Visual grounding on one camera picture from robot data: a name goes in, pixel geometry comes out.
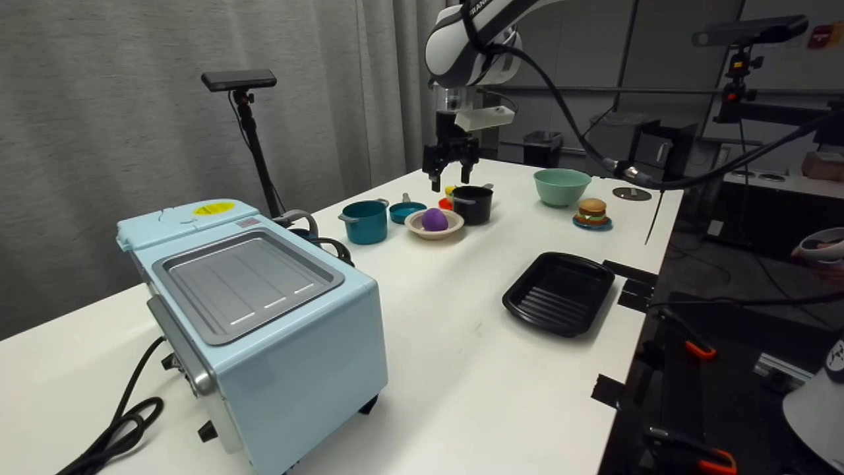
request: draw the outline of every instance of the black stand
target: black stand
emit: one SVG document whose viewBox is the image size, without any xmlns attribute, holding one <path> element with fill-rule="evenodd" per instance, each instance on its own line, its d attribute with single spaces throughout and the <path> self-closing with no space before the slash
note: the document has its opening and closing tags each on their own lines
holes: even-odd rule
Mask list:
<svg viewBox="0 0 844 475">
<path fill-rule="evenodd" d="M 274 191 L 274 184 L 269 181 L 269 170 L 268 170 L 268 162 L 265 162 L 258 126 L 256 126 L 254 109 L 252 109 L 254 96 L 248 91 L 236 91 L 233 99 L 236 99 L 236 107 L 239 107 L 239 124 L 243 129 L 245 145 L 254 153 L 254 162 L 256 162 L 256 170 L 258 170 L 258 181 L 261 181 L 261 191 L 265 191 L 265 202 L 268 202 L 269 217 L 277 219 L 277 217 L 283 217 L 283 211 L 280 211 L 277 191 Z"/>
<path fill-rule="evenodd" d="M 742 120 L 767 121 L 767 124 L 793 124 L 793 126 L 818 126 L 816 142 L 844 145 L 844 104 L 832 100 L 832 109 L 793 109 L 793 107 L 767 107 L 753 104 L 758 99 L 754 91 L 746 91 L 746 76 L 753 68 L 760 68 L 764 59 L 753 59 L 753 47 L 745 45 L 731 55 L 729 63 L 729 86 L 721 96 L 721 111 L 715 116 L 719 124 L 737 124 Z"/>
</svg>

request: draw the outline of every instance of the teal bowl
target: teal bowl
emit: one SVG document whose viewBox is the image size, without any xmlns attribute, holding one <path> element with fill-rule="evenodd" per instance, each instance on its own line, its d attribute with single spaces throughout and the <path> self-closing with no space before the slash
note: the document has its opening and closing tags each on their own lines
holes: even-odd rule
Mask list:
<svg viewBox="0 0 844 475">
<path fill-rule="evenodd" d="M 582 202 L 591 178 L 579 170 L 545 170 L 533 175 L 538 199 L 553 208 L 571 208 Z"/>
<path fill-rule="evenodd" d="M 429 208 L 426 204 L 417 202 L 402 202 L 390 206 L 390 223 L 404 225 L 407 217 L 417 213 Z"/>
</svg>

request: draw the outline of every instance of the food item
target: food item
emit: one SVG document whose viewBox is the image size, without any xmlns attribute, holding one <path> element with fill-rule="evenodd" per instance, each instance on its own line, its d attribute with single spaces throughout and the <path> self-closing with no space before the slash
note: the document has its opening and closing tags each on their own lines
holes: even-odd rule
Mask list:
<svg viewBox="0 0 844 475">
<path fill-rule="evenodd" d="M 608 217 L 608 204 L 600 199 L 583 199 L 574 223 L 583 229 L 609 229 L 613 219 Z"/>
<path fill-rule="evenodd" d="M 448 217 L 447 217 L 440 208 L 429 208 L 429 211 L 423 213 L 423 228 L 426 228 L 426 229 L 433 229 L 433 233 L 448 229 Z"/>
<path fill-rule="evenodd" d="M 440 199 L 438 206 L 455 211 L 455 202 L 448 199 Z"/>
<path fill-rule="evenodd" d="M 608 213 L 608 204 L 600 199 L 587 199 L 579 204 L 579 213 L 583 217 L 605 217 Z"/>
</svg>

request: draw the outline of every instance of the blue cup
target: blue cup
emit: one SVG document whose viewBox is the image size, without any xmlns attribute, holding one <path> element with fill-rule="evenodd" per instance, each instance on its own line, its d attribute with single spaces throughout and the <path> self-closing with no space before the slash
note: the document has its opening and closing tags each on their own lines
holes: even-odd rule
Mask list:
<svg viewBox="0 0 844 475">
<path fill-rule="evenodd" d="M 388 204 L 357 202 L 344 208 L 345 236 L 357 245 L 384 244 L 388 239 Z"/>
</svg>

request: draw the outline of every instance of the white table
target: white table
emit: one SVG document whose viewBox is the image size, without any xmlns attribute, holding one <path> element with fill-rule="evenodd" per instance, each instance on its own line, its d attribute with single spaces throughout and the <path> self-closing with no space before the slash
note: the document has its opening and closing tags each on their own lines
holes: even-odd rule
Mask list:
<svg viewBox="0 0 844 475">
<path fill-rule="evenodd" d="M 443 182 L 458 175 L 460 166 L 448 166 Z M 344 426 L 295 475 L 600 471 L 615 410 L 591 390 L 600 374 L 625 380 L 645 314 L 615 303 L 617 278 L 596 338 L 562 341 L 518 326 L 501 295 L 545 252 L 659 273 L 682 192 L 665 196 L 645 244 L 658 202 L 617 202 L 615 181 L 587 191 L 609 204 L 613 233 L 579 229 L 574 211 L 541 206 L 527 166 L 484 162 L 473 182 L 493 182 L 493 219 L 460 244 L 426 244 L 393 225 L 388 244 L 351 245 L 384 290 L 390 382 L 369 418 Z M 398 202 L 402 192 L 435 202 L 423 171 L 360 199 Z M 345 241 L 339 223 L 345 204 L 318 213 L 322 236 Z M 146 299 L 144 285 L 129 287 L 0 343 L 0 473 L 57 473 L 105 429 L 134 361 L 162 336 Z M 134 401 L 158 394 L 166 410 L 146 448 L 105 473 L 245 473 L 219 442 L 195 439 L 210 414 L 177 373 L 154 361 Z"/>
</svg>

